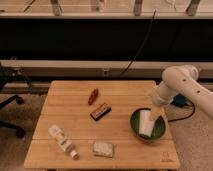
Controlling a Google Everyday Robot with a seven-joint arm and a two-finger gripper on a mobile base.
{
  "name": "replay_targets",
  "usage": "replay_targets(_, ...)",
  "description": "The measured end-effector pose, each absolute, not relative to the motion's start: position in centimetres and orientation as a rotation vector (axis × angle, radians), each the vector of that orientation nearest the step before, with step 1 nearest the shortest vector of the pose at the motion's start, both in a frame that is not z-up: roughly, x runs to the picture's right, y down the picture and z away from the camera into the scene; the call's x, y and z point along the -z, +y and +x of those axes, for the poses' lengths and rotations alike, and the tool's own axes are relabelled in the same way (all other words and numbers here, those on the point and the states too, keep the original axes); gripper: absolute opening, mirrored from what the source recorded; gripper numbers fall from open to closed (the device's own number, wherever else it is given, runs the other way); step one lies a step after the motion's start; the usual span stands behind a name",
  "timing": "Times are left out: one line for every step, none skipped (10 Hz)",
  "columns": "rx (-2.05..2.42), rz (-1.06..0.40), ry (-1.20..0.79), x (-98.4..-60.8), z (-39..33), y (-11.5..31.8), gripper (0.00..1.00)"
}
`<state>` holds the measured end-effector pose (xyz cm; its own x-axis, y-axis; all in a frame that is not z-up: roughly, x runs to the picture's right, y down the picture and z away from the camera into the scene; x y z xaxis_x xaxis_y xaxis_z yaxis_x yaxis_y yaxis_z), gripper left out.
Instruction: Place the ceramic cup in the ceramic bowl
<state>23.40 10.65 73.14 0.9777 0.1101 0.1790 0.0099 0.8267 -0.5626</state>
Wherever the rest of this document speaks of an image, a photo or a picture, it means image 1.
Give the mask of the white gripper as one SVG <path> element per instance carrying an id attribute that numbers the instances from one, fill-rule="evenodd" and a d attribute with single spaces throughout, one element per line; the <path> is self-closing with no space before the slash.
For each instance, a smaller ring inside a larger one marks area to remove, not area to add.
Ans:
<path id="1" fill-rule="evenodd" d="M 151 98 L 151 114 L 150 114 L 150 120 L 155 121 L 160 115 L 162 107 L 165 105 L 164 101 L 161 98 L 158 97 L 152 97 Z"/>

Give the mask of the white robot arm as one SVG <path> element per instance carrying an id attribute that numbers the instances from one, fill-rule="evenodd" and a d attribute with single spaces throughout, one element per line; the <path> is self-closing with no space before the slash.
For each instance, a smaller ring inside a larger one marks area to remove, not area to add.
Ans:
<path id="1" fill-rule="evenodd" d="M 168 105 L 177 94 L 192 101 L 213 120 L 213 92 L 197 82 L 199 71 L 193 65 L 172 66 L 162 73 L 162 81 L 152 94 L 151 120 L 158 116 L 158 109 Z"/>

